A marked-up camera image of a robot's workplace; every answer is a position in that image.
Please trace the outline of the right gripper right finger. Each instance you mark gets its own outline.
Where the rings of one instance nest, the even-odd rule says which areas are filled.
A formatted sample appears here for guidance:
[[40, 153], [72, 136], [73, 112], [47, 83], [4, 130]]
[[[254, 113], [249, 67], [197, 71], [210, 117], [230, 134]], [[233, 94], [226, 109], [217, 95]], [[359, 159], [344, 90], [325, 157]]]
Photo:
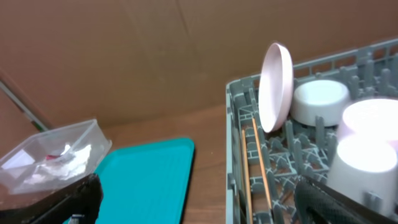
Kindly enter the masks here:
[[294, 202], [301, 223], [397, 224], [315, 179], [300, 179]]

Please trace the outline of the white napkin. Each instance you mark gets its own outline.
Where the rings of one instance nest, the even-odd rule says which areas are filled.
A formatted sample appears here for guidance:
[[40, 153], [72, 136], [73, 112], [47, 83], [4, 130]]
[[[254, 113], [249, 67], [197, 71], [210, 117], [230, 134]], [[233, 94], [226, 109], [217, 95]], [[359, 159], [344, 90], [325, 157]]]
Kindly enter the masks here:
[[33, 174], [26, 178], [25, 184], [40, 184], [53, 180], [68, 180], [72, 177], [84, 174], [91, 153], [91, 144], [84, 148], [64, 154], [59, 161], [41, 164], [35, 168]]

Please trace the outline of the red snack wrapper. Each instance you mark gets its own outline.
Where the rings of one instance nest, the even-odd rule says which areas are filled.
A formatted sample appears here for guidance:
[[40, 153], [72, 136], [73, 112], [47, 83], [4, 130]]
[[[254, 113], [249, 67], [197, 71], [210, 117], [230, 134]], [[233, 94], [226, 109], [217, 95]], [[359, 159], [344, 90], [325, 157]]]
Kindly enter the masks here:
[[58, 159], [61, 155], [46, 155], [46, 160]]

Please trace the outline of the white paper cup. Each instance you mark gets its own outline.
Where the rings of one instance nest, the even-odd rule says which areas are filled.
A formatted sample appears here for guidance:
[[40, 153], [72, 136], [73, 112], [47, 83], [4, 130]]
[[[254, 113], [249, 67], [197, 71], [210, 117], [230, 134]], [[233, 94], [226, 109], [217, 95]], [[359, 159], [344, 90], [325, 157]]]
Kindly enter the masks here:
[[397, 153], [388, 143], [348, 136], [338, 142], [326, 185], [364, 204], [365, 195], [381, 199], [378, 212], [393, 213], [397, 197]]

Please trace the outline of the grey bowl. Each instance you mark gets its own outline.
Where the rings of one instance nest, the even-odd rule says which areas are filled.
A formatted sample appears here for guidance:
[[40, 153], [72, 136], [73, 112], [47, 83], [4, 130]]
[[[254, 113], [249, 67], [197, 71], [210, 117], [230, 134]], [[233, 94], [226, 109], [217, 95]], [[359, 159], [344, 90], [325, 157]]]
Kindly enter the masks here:
[[326, 127], [336, 126], [350, 101], [348, 87], [341, 82], [306, 82], [294, 91], [290, 115], [297, 122], [307, 126], [315, 126], [316, 117], [323, 118]]

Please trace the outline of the white plate with rice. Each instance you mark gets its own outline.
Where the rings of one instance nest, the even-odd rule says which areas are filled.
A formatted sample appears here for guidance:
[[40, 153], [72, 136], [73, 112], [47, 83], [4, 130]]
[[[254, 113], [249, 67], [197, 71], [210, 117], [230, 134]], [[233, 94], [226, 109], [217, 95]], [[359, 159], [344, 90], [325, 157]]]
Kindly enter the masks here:
[[292, 57], [286, 46], [272, 43], [264, 57], [259, 82], [259, 119], [266, 133], [281, 128], [294, 91]]

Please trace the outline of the small pink bowl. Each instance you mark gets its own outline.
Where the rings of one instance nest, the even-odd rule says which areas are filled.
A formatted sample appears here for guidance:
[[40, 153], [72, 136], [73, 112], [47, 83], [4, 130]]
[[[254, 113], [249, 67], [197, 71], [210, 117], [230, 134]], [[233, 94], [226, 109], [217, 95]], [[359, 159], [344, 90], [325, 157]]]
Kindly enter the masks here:
[[352, 134], [378, 139], [397, 149], [397, 100], [368, 98], [347, 106], [336, 135], [343, 139]]

